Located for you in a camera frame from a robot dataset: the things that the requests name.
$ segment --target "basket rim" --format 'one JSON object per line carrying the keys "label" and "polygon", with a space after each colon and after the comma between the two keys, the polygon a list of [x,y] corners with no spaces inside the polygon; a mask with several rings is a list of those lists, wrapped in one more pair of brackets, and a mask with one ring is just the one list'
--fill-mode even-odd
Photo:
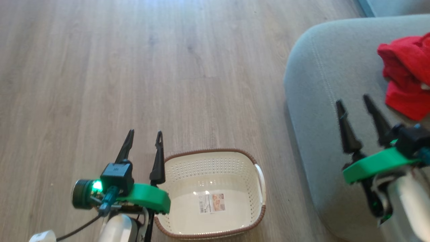
{"label": "basket rim", "polygon": [[[178,153],[178,154],[174,154],[171,155],[169,157],[167,157],[166,159],[164,159],[164,163],[168,162],[169,160],[176,158],[176,157],[180,157],[180,156],[185,156],[185,155],[194,155],[194,154],[200,154],[200,153],[209,153],[209,152],[238,152],[241,153],[243,155],[245,155],[246,157],[248,157],[251,162],[253,164],[257,164],[256,160],[254,159],[254,157],[249,154],[248,152],[241,150],[241,149],[233,149],[233,148],[223,148],[223,149],[199,149],[199,150],[194,150],[194,151],[189,151],[189,152],[182,152],[182,153]],[[201,234],[175,234],[175,233],[171,233],[169,231],[167,231],[160,223],[160,220],[158,219],[158,217],[154,217],[154,222],[157,225],[158,229],[161,230],[165,235],[175,238],[175,239],[214,239],[217,237],[224,237],[224,236],[231,236],[231,235],[235,235],[238,233],[243,233],[245,231],[251,230],[253,228],[255,228],[263,219],[264,214],[266,212],[266,205],[263,204],[261,206],[261,212],[260,215],[258,216],[257,220],[246,226],[243,228],[239,228],[239,229],[235,229],[235,230],[228,230],[228,231],[222,231],[222,232],[213,232],[213,233],[201,233]]]}

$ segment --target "red cloth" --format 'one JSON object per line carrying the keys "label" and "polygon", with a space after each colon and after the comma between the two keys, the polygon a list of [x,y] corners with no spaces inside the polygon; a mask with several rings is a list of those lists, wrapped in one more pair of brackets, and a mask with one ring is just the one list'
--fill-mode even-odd
{"label": "red cloth", "polygon": [[384,61],[383,75],[389,77],[385,103],[408,118],[419,121],[430,113],[430,33],[381,44],[378,55]]}

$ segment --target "laundry basket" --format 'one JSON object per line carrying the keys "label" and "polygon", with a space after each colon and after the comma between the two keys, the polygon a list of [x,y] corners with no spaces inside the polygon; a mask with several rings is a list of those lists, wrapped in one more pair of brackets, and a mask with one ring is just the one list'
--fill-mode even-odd
{"label": "laundry basket", "polygon": [[200,150],[166,158],[170,214],[155,223],[178,239],[210,239],[257,226],[266,211],[266,186],[255,159],[237,149]]}

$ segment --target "white basket handle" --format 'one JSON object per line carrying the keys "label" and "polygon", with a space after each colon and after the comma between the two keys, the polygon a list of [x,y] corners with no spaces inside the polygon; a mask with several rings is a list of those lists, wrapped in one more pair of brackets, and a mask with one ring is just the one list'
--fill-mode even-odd
{"label": "white basket handle", "polygon": [[266,182],[264,180],[263,171],[261,170],[259,165],[254,164],[254,166],[257,169],[258,180],[260,181],[261,195],[263,197],[262,204],[266,205]]}

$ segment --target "sticker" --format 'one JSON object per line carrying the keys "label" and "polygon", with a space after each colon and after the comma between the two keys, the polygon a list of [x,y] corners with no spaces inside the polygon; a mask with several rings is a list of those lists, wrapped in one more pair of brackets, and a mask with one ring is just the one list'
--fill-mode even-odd
{"label": "sticker", "polygon": [[203,192],[199,195],[199,209],[201,214],[225,211],[224,194],[205,194]]}

